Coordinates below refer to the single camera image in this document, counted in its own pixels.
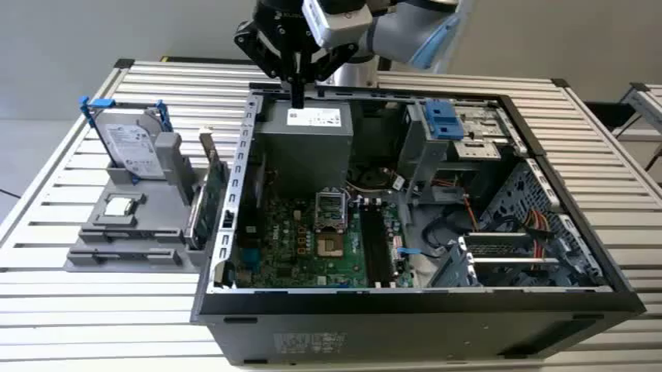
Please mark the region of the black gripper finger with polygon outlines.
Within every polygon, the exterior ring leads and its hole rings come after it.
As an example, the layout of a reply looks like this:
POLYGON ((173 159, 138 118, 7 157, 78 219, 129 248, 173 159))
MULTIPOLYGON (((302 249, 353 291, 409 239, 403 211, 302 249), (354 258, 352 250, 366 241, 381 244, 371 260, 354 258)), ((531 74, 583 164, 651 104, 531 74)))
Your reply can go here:
POLYGON ((305 46, 300 52, 300 66, 297 71, 297 108, 304 108, 305 85, 314 81, 324 81, 348 62, 357 51, 357 44, 348 43, 336 46, 316 61, 312 61, 313 47, 305 46))
POLYGON ((233 40, 261 71, 288 86, 290 105, 297 109, 296 55, 288 37, 289 33, 281 25, 260 25, 256 21, 244 21, 236 28, 233 40))

